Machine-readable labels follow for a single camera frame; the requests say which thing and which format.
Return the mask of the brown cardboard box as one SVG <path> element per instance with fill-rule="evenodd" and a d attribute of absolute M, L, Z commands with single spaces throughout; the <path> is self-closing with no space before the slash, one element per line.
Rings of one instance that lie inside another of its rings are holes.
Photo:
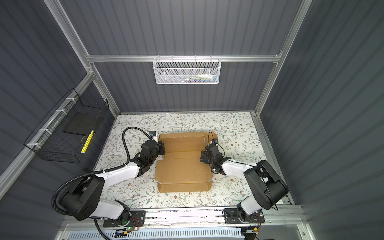
<path fill-rule="evenodd" d="M 165 155 L 157 161 L 155 180 L 160 193 L 206 192 L 213 173 L 201 162 L 201 153 L 212 137 L 208 132 L 161 134 Z"/>

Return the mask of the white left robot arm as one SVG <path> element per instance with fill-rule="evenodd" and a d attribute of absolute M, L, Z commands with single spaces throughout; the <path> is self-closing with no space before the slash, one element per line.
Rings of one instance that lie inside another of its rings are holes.
<path fill-rule="evenodd" d="M 102 192 L 113 185 L 142 176 L 156 158 L 165 153 L 163 142 L 148 140 L 142 144 L 142 151 L 129 163 L 83 174 L 62 184 L 53 194 L 52 208 L 78 221 L 106 218 L 126 225 L 131 218 L 130 208 L 119 200 L 102 199 Z"/>

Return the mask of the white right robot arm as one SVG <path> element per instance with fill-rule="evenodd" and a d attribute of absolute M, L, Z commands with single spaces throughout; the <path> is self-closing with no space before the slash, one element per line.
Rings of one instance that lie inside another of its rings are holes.
<path fill-rule="evenodd" d="M 212 140 L 201 152 L 200 162 L 208 164 L 214 174 L 233 176 L 246 180 L 251 194 L 241 201 L 234 213 L 223 210 L 226 223 L 262 223 L 261 210 L 273 208 L 289 193 L 289 188 L 268 161 L 254 165 L 240 163 L 220 153 L 217 142 Z"/>

